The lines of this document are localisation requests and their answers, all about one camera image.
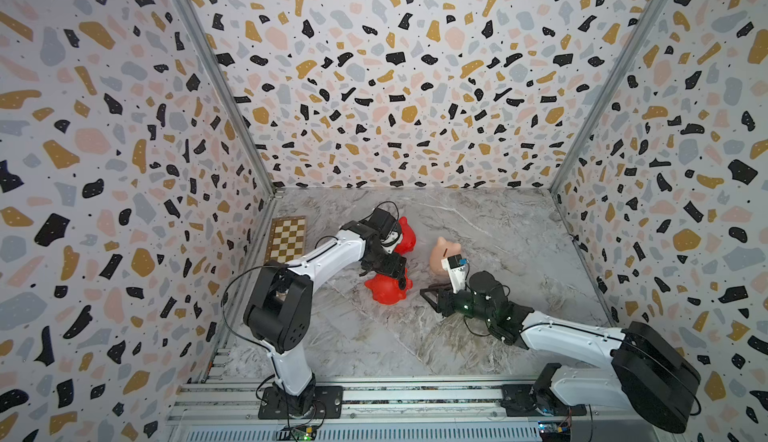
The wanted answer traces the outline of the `red piggy bank front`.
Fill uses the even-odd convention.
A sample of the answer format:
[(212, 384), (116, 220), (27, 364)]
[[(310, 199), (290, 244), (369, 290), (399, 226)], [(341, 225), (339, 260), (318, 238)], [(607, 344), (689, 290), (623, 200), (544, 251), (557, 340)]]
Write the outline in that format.
[(400, 281), (394, 278), (377, 274), (367, 280), (364, 286), (371, 291), (376, 302), (382, 305), (394, 305), (406, 299), (407, 292), (413, 288), (413, 282), (406, 276), (405, 284), (402, 285)]

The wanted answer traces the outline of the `pink piggy bank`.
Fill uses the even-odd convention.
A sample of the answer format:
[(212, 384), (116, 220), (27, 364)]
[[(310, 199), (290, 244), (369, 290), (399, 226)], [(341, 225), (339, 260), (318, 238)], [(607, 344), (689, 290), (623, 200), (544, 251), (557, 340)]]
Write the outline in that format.
[(443, 268), (442, 261), (448, 257), (459, 255), (461, 251), (460, 243), (452, 242), (439, 236), (429, 256), (431, 272), (438, 277), (446, 277), (447, 270)]

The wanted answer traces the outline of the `red piggy bank back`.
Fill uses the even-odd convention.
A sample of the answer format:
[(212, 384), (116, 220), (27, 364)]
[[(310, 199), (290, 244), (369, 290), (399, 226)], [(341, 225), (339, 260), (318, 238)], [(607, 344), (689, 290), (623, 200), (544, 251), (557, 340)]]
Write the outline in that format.
[(398, 224), (401, 230), (401, 240), (396, 245), (394, 251), (400, 255), (405, 255), (413, 251), (416, 245), (416, 235), (405, 216), (399, 218)]

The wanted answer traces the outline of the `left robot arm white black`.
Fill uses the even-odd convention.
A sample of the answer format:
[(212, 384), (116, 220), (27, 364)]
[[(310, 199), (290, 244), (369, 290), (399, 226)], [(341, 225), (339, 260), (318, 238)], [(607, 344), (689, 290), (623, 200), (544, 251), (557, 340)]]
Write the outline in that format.
[(237, 283), (257, 275), (243, 310), (243, 325), (250, 336), (238, 333), (229, 321), (226, 329), (236, 338), (267, 352), (273, 368), (272, 385), (261, 396), (263, 407), (288, 418), (319, 409), (339, 386), (318, 387), (302, 341), (309, 330), (314, 293), (346, 267), (358, 264), (373, 300), (394, 305), (413, 287), (405, 255), (416, 236), (405, 217), (377, 206), (366, 217), (341, 226), (330, 240), (308, 254), (288, 262), (268, 261), (236, 276)]

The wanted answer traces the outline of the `red piggy bank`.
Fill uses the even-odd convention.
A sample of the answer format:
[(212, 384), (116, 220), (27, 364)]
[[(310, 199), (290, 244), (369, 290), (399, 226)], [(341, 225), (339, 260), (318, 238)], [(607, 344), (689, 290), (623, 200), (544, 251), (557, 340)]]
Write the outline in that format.
[(407, 292), (413, 288), (413, 282), (406, 276), (405, 284), (402, 285), (400, 281), (394, 278), (377, 274), (367, 280), (364, 286), (371, 291), (376, 302), (382, 305), (394, 305), (406, 299)]
[(413, 251), (416, 245), (416, 235), (405, 216), (399, 218), (398, 224), (401, 230), (401, 240), (396, 245), (394, 251), (400, 255), (405, 255)]

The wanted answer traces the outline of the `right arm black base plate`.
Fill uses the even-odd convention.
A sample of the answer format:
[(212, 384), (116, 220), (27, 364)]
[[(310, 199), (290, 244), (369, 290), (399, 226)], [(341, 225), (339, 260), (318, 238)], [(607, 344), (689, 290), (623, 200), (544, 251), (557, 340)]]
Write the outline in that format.
[(500, 406), (508, 417), (566, 417), (586, 416), (585, 405), (567, 406), (550, 389), (536, 388), (533, 384), (505, 384), (501, 386)]

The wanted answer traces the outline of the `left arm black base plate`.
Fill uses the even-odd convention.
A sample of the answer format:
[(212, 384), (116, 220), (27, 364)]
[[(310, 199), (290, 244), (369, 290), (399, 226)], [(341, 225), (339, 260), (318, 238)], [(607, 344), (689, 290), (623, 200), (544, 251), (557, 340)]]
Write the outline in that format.
[(294, 396), (272, 384), (261, 395), (258, 419), (339, 419), (343, 393), (342, 386), (310, 384), (300, 395)]

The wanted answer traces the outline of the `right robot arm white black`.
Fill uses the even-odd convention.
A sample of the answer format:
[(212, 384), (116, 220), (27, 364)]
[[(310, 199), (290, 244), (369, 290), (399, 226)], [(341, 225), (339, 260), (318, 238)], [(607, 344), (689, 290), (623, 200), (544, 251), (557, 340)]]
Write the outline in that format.
[(609, 407), (681, 434), (702, 410), (698, 371), (646, 323), (616, 328), (555, 318), (513, 302), (489, 272), (465, 276), (463, 268), (420, 295), (443, 317), (482, 321), (486, 335), (505, 345), (582, 362), (580, 368), (548, 363), (532, 384), (506, 386), (502, 405), (508, 412), (559, 417)]

